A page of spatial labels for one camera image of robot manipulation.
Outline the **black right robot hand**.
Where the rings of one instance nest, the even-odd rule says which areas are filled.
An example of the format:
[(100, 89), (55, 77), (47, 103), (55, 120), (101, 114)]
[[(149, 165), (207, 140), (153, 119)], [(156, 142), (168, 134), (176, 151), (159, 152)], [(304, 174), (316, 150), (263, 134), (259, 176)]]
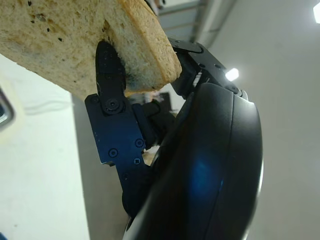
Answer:
[(114, 47), (96, 48), (97, 93), (86, 97), (98, 155), (115, 166), (129, 216), (125, 240), (244, 240), (263, 181), (258, 109), (201, 44), (170, 39), (185, 100), (131, 104)]

